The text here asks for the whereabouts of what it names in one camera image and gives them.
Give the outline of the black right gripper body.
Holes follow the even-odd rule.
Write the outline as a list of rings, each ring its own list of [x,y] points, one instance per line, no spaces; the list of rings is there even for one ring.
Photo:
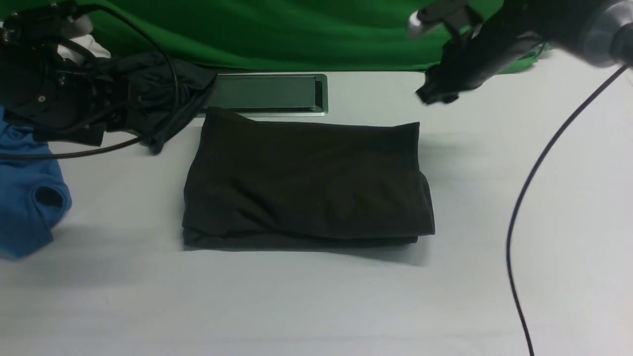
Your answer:
[[[461,40],[443,45],[439,64],[425,72],[416,91],[423,104],[449,104],[544,43],[527,18],[516,10],[498,10],[479,30],[464,28]]]

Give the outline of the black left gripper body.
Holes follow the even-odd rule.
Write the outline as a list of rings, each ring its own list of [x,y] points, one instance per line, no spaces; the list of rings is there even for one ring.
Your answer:
[[[36,140],[100,146],[134,115],[127,80],[90,75],[47,47],[2,45],[0,79],[7,121],[33,128]]]

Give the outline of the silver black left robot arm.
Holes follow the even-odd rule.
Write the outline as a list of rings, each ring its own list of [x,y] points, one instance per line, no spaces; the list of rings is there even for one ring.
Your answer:
[[[124,127],[133,100],[126,79],[105,74],[105,59],[75,42],[92,31],[73,0],[12,13],[1,27],[0,101],[6,121],[35,138],[100,146]]]

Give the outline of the gray right robot arm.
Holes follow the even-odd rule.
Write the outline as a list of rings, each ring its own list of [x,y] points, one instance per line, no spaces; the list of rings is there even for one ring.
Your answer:
[[[412,38],[439,26],[450,35],[416,95],[424,104],[452,103],[542,44],[593,67],[631,67],[632,21],[630,0],[505,0],[488,19],[467,0],[437,0],[407,23]]]

